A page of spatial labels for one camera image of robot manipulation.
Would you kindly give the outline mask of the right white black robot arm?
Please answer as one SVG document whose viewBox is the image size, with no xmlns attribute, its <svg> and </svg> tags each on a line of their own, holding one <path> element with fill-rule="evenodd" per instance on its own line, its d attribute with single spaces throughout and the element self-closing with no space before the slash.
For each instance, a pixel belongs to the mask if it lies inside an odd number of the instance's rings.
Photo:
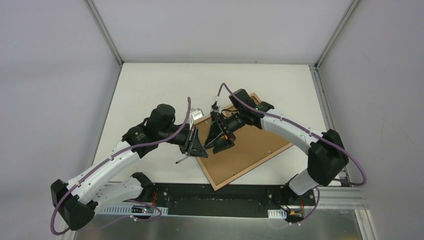
<svg viewBox="0 0 424 240">
<path fill-rule="evenodd" d="M 212 105 L 211 126 L 204 148 L 217 154 L 235 145 L 235 132 L 242 127 L 255 126 L 274 133 L 302 150 L 307 156 L 307 168 L 292 177 L 282 188 L 284 200 L 296 205 L 312 188 L 331 183 L 349 163 L 340 135 L 333 129 L 326 132 L 303 127 L 285 117 L 265 101 L 255 103 L 245 89 L 240 88 L 229 96 L 236 113 L 224 116 L 218 105 Z"/>
</svg>

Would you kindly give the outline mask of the wooden picture frame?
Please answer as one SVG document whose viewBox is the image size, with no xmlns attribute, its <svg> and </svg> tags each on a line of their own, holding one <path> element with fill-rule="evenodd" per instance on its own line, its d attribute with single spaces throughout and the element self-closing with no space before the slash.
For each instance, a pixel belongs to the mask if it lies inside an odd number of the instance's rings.
<svg viewBox="0 0 424 240">
<path fill-rule="evenodd" d="M 235 136 L 235 145 L 231 148 L 218 153 L 210 148 L 207 158 L 195 158 L 215 191 L 293 146 L 277 134 L 255 126 L 244 126 Z"/>
</svg>

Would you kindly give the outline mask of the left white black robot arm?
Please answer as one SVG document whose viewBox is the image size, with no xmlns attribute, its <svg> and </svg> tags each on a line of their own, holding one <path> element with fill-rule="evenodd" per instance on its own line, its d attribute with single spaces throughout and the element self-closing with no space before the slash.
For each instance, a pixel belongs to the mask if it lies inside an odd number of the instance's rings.
<svg viewBox="0 0 424 240">
<path fill-rule="evenodd" d="M 139 161 L 162 143 L 176 145 L 188 157 L 208 156 L 199 129 L 189 123 L 187 112 L 182 124 L 175 124 L 175 109 L 159 104 L 150 116 L 131 127 L 121 140 L 100 161 L 68 181 L 58 179 L 50 186 L 54 211 L 50 229 L 54 235 L 56 215 L 67 224 L 64 232 L 77 231 L 86 226 L 103 209 L 119 202 L 138 199 L 147 202 L 153 195 L 153 183 L 142 172 L 133 173 L 121 183 L 106 183 L 129 165 Z"/>
</svg>

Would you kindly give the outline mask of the yellow black screwdriver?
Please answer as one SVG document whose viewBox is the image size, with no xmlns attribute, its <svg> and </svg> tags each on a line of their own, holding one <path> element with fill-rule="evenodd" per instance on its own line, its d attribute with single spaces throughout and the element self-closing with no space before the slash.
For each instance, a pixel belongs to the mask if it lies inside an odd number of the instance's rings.
<svg viewBox="0 0 424 240">
<path fill-rule="evenodd" d="M 201 138 L 200 138 L 200 141 L 201 141 L 201 143 L 202 143 L 202 145 L 204 146 L 204 144 L 205 144 L 205 140 L 206 140 L 206 138 L 204 139 L 204 141 L 202 141 L 201 140 Z M 177 160 L 176 162 L 175 162 L 175 164 L 179 164 L 179 163 L 181 163 L 181 162 L 183 162 L 184 160 L 186 160 L 186 159 L 188 159 L 188 158 L 198 158 L 198 157 L 193 157 L 193 156 L 187 156 L 187 155 L 185 155 L 185 157 L 183 157 L 183 158 L 181 158 L 181 159 L 179 159 L 179 160 Z"/>
</svg>

